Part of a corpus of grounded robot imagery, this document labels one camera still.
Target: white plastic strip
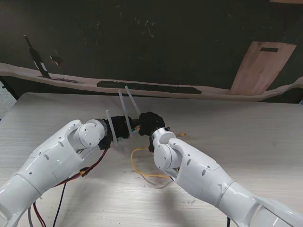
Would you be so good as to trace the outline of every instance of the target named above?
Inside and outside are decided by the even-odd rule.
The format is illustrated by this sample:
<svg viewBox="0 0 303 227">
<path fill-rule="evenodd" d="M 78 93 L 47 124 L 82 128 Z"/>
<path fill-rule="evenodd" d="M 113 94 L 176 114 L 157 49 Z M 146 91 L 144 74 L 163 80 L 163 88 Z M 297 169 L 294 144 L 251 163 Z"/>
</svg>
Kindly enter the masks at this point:
<svg viewBox="0 0 303 227">
<path fill-rule="evenodd" d="M 132 93 L 129 91 L 128 86 L 125 86 L 125 89 L 126 89 L 126 92 L 127 92 L 128 96 L 129 96 L 129 98 L 131 99 L 131 101 L 132 101 L 132 103 L 133 103 L 133 105 L 134 105 L 134 108 L 135 108 L 135 110 L 137 111 L 137 114 L 138 114 L 138 117 L 139 117 L 140 114 L 141 114 L 141 112 L 140 112 L 140 110 L 139 110 L 139 108 L 138 108 L 136 102 L 134 101 L 134 98 L 133 98 L 133 96 L 132 96 Z"/>
<path fill-rule="evenodd" d="M 106 116 L 107 116 L 107 119 L 108 119 L 109 127 L 112 131 L 114 145 L 117 147 L 118 146 L 117 137 L 116 137 L 114 125 L 113 125 L 113 122 L 112 122 L 112 117 L 110 116 L 109 110 L 106 110 Z"/>
<path fill-rule="evenodd" d="M 131 128 L 131 124 L 129 123 L 129 119 L 128 119 L 127 110 L 126 110 L 126 106 L 125 106 L 125 103 L 124 103 L 123 95 L 122 95 L 122 92 L 120 90 L 118 91 L 118 93 L 119 93 L 119 96 L 120 96 L 121 105 L 122 105 L 123 112 L 124 112 L 124 115 L 125 115 L 129 136 L 132 137 L 133 136 L 132 128 Z"/>
</svg>

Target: black slot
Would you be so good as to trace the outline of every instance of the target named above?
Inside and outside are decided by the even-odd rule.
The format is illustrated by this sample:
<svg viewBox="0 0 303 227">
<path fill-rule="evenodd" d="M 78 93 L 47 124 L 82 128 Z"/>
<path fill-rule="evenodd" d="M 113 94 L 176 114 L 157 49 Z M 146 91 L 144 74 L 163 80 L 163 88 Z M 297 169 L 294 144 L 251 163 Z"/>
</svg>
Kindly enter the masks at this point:
<svg viewBox="0 0 303 227">
<path fill-rule="evenodd" d="M 275 52 L 277 53 L 279 48 L 271 48 L 271 47 L 262 47 L 260 51 L 265 51 L 265 52 Z"/>
</svg>

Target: white robotic arm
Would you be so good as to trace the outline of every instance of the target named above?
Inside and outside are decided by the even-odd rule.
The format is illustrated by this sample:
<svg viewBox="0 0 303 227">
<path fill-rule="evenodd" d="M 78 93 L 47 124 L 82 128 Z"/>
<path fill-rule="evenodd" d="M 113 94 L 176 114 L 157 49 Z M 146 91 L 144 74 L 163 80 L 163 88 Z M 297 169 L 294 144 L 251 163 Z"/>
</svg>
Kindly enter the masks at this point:
<svg viewBox="0 0 303 227">
<path fill-rule="evenodd" d="M 303 216 L 254 195 L 208 155 L 176 139 L 169 128 L 151 135 L 156 166 L 190 195 L 214 205 L 239 227 L 303 227 Z"/>
<path fill-rule="evenodd" d="M 47 190 L 75 171 L 107 135 L 101 120 L 69 122 L 37 147 L 21 169 L 0 188 L 0 227 L 15 227 L 22 214 Z"/>
</svg>

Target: dark wall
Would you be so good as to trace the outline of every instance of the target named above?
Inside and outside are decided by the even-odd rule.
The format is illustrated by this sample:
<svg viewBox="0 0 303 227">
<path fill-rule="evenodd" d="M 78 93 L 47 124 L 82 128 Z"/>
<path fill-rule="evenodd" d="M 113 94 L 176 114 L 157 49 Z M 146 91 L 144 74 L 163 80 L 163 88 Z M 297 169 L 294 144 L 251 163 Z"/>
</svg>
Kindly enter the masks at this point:
<svg viewBox="0 0 303 227">
<path fill-rule="evenodd" d="M 0 62 L 51 73 L 230 89 L 252 41 L 296 44 L 268 89 L 303 75 L 303 5 L 266 0 L 2 0 Z M 49 56 L 60 56 L 61 67 Z"/>
</svg>

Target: gray wire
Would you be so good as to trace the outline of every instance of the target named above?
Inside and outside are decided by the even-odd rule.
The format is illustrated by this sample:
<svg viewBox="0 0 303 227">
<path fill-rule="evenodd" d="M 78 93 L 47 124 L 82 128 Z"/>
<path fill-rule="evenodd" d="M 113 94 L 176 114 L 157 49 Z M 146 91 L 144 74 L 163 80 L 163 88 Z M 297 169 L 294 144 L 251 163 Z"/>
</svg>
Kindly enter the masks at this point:
<svg viewBox="0 0 303 227">
<path fill-rule="evenodd" d="M 28 215 L 28 222 L 29 222 L 29 226 L 30 227 L 34 227 L 33 226 L 33 222 L 32 222 L 32 216 L 30 215 L 30 209 L 32 208 L 32 206 L 30 206 L 29 208 L 28 208 L 28 211 L 27 211 L 27 215 Z"/>
</svg>

